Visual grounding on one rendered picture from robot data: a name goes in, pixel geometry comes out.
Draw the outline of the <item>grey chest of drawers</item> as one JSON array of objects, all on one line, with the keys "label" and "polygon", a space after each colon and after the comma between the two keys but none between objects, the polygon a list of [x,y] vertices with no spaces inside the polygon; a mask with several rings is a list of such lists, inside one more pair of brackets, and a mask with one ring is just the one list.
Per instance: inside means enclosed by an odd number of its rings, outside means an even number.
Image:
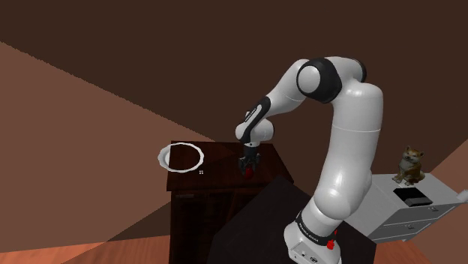
[{"label": "grey chest of drawers", "polygon": [[[433,200],[433,205],[400,207],[393,190],[409,187],[418,188]],[[377,244],[406,241],[463,203],[468,203],[468,190],[456,193],[430,173],[427,173],[422,181],[411,186],[396,183],[391,174],[376,174],[361,205],[346,222]]]}]

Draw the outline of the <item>brown dog figure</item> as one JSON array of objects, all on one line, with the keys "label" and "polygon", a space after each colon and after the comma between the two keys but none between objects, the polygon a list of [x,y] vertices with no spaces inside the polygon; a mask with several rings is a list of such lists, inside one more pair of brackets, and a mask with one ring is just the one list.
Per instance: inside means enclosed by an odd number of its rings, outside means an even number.
[{"label": "brown dog figure", "polygon": [[419,183],[425,178],[422,172],[421,159],[425,156],[423,151],[411,148],[409,145],[405,148],[402,159],[398,165],[399,171],[392,178],[397,183],[405,180],[405,185],[410,186]]}]

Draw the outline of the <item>dark brown wooden cabinet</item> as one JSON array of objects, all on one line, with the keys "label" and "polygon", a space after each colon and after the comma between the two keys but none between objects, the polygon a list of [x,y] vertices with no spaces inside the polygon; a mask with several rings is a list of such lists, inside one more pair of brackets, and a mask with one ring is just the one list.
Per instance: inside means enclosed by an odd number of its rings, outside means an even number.
[{"label": "dark brown wooden cabinet", "polygon": [[[238,212],[277,176],[294,182],[271,143],[259,146],[261,155],[253,178],[239,169],[243,145],[236,142],[189,142],[202,149],[203,164],[195,171],[169,172],[171,193],[169,264],[206,264],[212,239]],[[185,170],[199,160],[197,150],[171,147],[169,167]]]}]

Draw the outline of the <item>black flat box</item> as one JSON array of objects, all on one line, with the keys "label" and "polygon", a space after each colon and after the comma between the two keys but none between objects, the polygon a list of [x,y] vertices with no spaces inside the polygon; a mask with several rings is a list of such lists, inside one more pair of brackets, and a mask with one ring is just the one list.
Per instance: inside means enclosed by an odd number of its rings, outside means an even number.
[{"label": "black flat box", "polygon": [[393,190],[397,204],[403,208],[430,206],[434,202],[416,187],[397,187]]}]

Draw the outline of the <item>dark robot stand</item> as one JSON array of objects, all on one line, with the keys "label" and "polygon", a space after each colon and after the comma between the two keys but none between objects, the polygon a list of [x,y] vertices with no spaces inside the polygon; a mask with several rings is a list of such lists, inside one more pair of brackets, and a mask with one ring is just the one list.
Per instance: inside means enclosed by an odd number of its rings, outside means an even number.
[{"label": "dark robot stand", "polygon": [[[334,248],[308,241],[295,219],[326,237],[337,233]],[[277,176],[213,238],[207,264],[298,264],[289,249],[299,242],[315,254],[330,254],[342,264],[374,264],[377,245],[342,220],[325,216],[314,198]]]}]

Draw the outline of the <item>white round bowl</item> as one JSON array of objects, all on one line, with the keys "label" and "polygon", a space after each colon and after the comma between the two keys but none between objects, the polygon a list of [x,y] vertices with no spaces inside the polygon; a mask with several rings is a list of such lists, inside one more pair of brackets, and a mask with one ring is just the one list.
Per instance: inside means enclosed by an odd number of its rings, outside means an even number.
[{"label": "white round bowl", "polygon": [[[192,166],[189,169],[172,169],[172,168],[170,168],[170,151],[171,151],[172,146],[190,146],[191,148],[197,150],[197,152],[199,154],[199,160],[198,160],[197,164]],[[202,149],[199,148],[198,146],[196,146],[196,145],[194,145],[192,143],[188,143],[188,142],[171,143],[171,144],[165,146],[164,148],[162,148],[160,150],[159,155],[157,156],[157,159],[159,161],[160,166],[163,167],[168,172],[171,172],[171,173],[188,173],[188,172],[191,172],[191,171],[195,171],[196,169],[198,169],[203,164],[204,158],[205,158],[205,155],[204,155]]]}]

